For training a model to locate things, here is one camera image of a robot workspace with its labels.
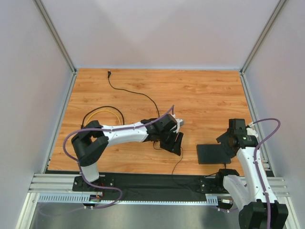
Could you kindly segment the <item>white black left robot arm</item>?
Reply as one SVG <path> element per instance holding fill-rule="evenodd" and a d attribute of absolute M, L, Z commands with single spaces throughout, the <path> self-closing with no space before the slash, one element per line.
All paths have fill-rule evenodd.
<path fill-rule="evenodd" d="M 101 125 L 97 120 L 89 122 L 72 139 L 81 172 L 88 182 L 99 179 L 97 161 L 104 150 L 113 145 L 129 142 L 159 142 L 160 148 L 181 155 L 184 120 L 174 114 L 159 118 L 143 119 L 130 125 Z"/>

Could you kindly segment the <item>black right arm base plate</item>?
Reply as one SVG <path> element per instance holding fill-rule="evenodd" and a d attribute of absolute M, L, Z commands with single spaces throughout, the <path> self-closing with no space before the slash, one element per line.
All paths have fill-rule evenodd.
<path fill-rule="evenodd" d="M 200 191 L 204 194 L 228 194 L 219 177 L 204 177 L 199 180 Z"/>

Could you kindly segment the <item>black network switch box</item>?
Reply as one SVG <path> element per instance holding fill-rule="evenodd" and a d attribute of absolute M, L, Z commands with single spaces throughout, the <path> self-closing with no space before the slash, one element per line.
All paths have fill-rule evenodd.
<path fill-rule="evenodd" d="M 200 165 L 230 164 L 231 159 L 221 145 L 197 145 L 198 163 Z"/>

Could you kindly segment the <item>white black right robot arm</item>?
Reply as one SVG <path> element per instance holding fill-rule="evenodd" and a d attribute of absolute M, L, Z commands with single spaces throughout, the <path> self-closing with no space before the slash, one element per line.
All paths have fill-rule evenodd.
<path fill-rule="evenodd" d="M 254 125 L 247 125 L 244 119 L 229 119 L 227 131 L 217 138 L 230 158 L 238 158 L 246 182 L 243 183 L 233 169 L 219 170 L 217 175 L 238 208 L 240 228 L 282 229 L 288 218 L 288 208 L 279 203 L 269 184 L 260 155 L 264 141 L 258 141 Z"/>

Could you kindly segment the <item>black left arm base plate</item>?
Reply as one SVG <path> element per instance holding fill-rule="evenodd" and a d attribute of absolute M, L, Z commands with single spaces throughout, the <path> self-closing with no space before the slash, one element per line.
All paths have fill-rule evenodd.
<path fill-rule="evenodd" d="M 100 176 L 97 180 L 93 181 L 92 184 L 101 187 L 113 187 L 115 179 L 112 177 L 102 177 Z M 82 176 L 75 177 L 72 190 L 76 192 L 101 192 L 102 188 L 93 187 L 84 181 Z"/>

